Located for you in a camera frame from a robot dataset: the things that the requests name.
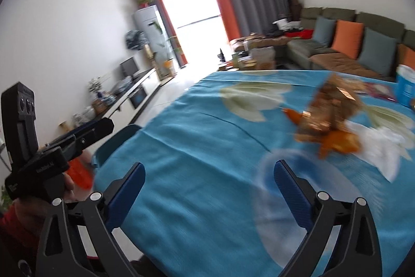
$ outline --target small television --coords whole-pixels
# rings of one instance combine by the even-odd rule
[[[137,63],[134,60],[134,57],[131,57],[130,59],[127,59],[126,61],[122,62],[120,64],[121,71],[125,77],[136,76],[138,74],[139,68],[137,66]]]

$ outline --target person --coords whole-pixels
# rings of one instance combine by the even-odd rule
[[[65,202],[76,201],[74,183],[65,176]],[[33,196],[17,198],[7,213],[0,218],[0,275],[34,277],[36,254],[43,223],[50,204]],[[166,277],[146,257],[131,262],[143,277]]]

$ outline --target blue cup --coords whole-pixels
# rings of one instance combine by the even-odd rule
[[[405,65],[399,65],[396,76],[397,101],[406,107],[410,107],[410,102],[415,96],[415,71]]]

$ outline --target blue tablecloth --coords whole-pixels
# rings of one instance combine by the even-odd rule
[[[368,107],[385,107],[398,116],[387,123],[405,137],[392,183],[354,155],[332,152],[318,160],[318,145],[294,140],[296,127],[281,107],[305,109],[328,75],[213,73],[115,151],[98,170],[95,188],[103,191],[134,162],[144,164],[146,182],[122,229],[170,277],[275,277],[305,234],[273,180],[275,161],[285,159],[316,191],[346,201],[368,200],[383,275],[391,276],[415,241],[413,113],[362,96]],[[364,112],[352,121],[371,126]],[[337,231],[314,275],[323,272]]]

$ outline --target blue chair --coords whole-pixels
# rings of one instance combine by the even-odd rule
[[[124,127],[97,149],[92,156],[91,164],[95,168],[100,168],[118,147],[135,135],[140,129],[141,127],[136,124],[130,124]]]

